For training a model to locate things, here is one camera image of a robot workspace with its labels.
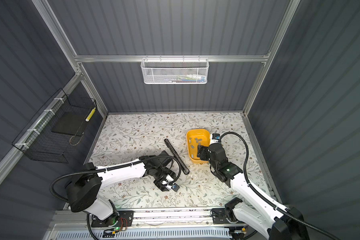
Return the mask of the yellow plastic tray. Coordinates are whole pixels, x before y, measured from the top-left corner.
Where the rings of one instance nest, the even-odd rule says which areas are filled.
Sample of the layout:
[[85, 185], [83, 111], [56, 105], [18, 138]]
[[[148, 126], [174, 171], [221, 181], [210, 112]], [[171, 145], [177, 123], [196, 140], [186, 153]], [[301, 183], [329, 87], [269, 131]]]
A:
[[202, 161], [197, 157], [198, 145], [208, 146], [210, 144], [210, 133], [206, 129], [193, 129], [189, 130], [186, 134], [187, 138], [187, 149], [188, 155], [192, 163], [194, 164], [204, 164], [206, 161]]

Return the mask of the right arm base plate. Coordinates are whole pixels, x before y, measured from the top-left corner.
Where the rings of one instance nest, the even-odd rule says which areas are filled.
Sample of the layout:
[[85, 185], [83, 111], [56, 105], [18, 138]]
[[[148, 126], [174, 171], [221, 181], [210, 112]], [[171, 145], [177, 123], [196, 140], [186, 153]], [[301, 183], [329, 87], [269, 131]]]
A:
[[227, 218], [226, 211], [224, 208], [213, 208], [210, 210], [210, 215], [215, 225], [222, 224], [244, 224], [241, 221], [230, 221]]

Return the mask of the black stapler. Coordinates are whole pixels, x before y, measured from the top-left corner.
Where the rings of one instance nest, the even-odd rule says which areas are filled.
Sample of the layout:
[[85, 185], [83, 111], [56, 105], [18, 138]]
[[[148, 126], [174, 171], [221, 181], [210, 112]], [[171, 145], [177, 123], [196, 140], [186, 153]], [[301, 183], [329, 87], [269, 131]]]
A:
[[185, 175], [188, 175], [190, 173], [190, 170], [188, 169], [188, 167], [185, 165], [184, 161], [181, 159], [180, 155], [176, 152], [175, 148], [172, 146], [172, 144], [170, 143], [170, 141], [168, 139], [164, 139], [164, 142], [166, 144], [166, 146], [170, 149], [171, 153], [174, 155], [174, 157], [180, 162], [181, 165], [181, 169], [182, 172]]

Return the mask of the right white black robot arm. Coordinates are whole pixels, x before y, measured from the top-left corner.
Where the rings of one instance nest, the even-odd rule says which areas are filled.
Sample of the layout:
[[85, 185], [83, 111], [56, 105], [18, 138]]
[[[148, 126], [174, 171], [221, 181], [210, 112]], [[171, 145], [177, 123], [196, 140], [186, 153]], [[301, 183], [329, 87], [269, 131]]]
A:
[[257, 186], [245, 179], [243, 170], [229, 162], [220, 143], [208, 147], [198, 146], [197, 157], [210, 164], [211, 172], [221, 182], [239, 193], [251, 205], [246, 206], [239, 198], [225, 204], [227, 219], [248, 224], [268, 240], [308, 240], [307, 228], [278, 209], [287, 207], [273, 200]]

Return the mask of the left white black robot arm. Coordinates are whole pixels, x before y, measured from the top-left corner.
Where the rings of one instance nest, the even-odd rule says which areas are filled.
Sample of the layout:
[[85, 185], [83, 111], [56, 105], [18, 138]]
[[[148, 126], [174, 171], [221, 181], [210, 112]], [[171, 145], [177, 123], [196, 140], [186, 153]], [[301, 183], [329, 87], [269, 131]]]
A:
[[154, 178], [154, 185], [162, 192], [170, 190], [177, 192], [180, 189], [175, 183], [177, 175], [167, 167], [170, 161], [168, 153], [163, 151], [158, 156], [139, 157], [129, 162], [126, 167], [117, 165], [117, 169], [110, 171], [107, 167], [86, 164], [85, 170], [102, 170], [102, 172], [74, 175], [67, 182], [65, 190], [71, 211], [91, 214], [107, 226], [120, 223], [121, 217], [114, 203], [103, 198], [100, 191], [112, 184], [149, 176]]

